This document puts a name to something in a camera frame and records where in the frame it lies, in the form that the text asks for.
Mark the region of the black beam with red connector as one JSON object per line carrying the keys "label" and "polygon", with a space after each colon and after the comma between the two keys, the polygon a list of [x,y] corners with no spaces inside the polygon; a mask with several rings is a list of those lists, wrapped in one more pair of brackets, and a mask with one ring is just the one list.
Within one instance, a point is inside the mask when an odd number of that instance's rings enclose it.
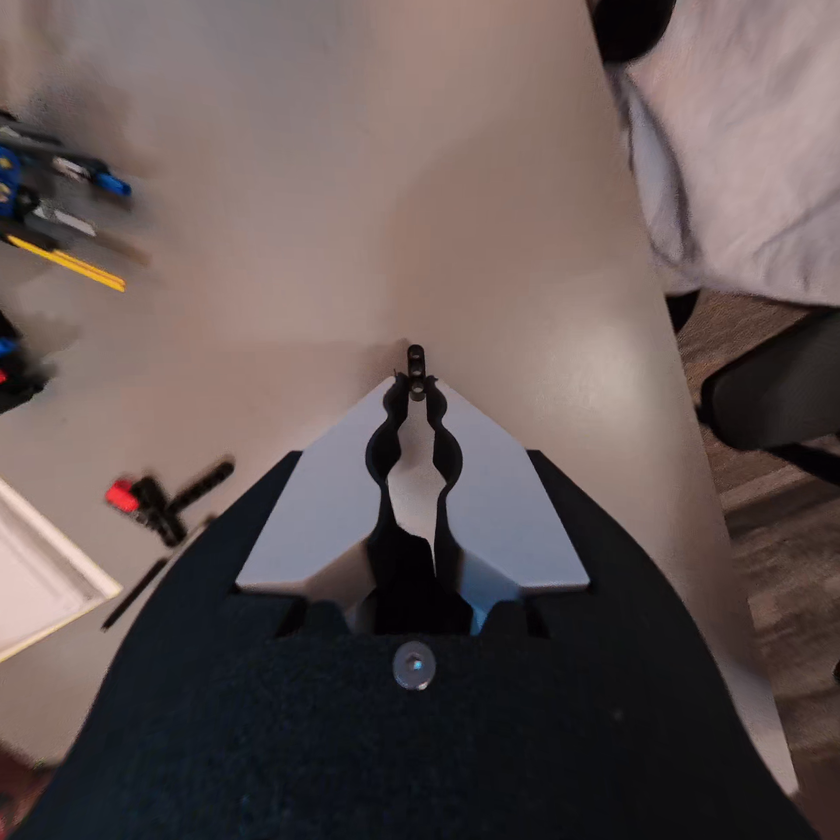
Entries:
{"label": "black beam with red connector", "polygon": [[166,495],[153,476],[122,477],[111,484],[103,499],[111,509],[153,531],[167,549],[174,549],[187,538],[183,512],[224,483],[234,471],[234,460],[220,461],[173,497]]}

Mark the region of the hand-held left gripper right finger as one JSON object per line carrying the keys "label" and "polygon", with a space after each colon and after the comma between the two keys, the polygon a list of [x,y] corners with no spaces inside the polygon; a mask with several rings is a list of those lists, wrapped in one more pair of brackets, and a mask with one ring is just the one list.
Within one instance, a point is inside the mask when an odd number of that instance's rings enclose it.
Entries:
{"label": "hand-held left gripper right finger", "polygon": [[437,578],[471,609],[477,634],[500,602],[583,592],[591,584],[528,451],[452,387],[430,377],[427,422],[437,498]]}

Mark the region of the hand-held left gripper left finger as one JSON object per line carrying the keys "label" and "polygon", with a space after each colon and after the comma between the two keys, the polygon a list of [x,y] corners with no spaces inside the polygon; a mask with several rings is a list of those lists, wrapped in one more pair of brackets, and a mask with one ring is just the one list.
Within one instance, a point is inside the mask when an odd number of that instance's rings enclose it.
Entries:
{"label": "hand-held left gripper left finger", "polygon": [[371,594],[391,583],[413,538],[396,521],[387,483],[402,456],[407,383],[386,378],[302,451],[238,573],[239,590],[330,602],[351,630],[373,629]]}

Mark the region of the small lego beam assembly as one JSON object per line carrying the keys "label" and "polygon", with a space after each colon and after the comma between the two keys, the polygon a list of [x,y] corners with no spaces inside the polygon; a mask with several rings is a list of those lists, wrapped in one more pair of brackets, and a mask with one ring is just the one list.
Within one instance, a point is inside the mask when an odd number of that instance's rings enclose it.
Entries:
{"label": "small lego beam assembly", "polygon": [[1,239],[51,264],[124,293],[125,281],[67,251],[59,231],[98,237],[96,227],[62,208],[59,179],[90,187],[119,200],[132,196],[129,183],[101,159],[65,145],[58,137],[1,111]]}

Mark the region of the thin long black lego axle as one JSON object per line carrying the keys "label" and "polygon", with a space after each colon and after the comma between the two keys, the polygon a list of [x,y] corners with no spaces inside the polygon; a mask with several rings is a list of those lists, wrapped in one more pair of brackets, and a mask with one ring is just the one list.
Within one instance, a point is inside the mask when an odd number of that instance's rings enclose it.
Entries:
{"label": "thin long black lego axle", "polygon": [[170,562],[170,557],[163,557],[152,563],[152,566],[141,576],[136,584],[131,587],[128,594],[117,604],[110,614],[105,618],[100,626],[100,631],[103,633],[112,629],[115,624],[123,617],[123,615],[131,608],[131,606],[138,601],[144,592],[146,592],[152,583],[161,575],[163,570]]}

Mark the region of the black office chair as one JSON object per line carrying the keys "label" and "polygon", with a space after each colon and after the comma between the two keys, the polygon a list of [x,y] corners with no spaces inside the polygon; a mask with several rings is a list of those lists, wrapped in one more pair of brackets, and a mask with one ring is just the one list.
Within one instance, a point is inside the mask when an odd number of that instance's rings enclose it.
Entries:
{"label": "black office chair", "polygon": [[838,487],[839,311],[721,292],[666,298],[700,425]]}

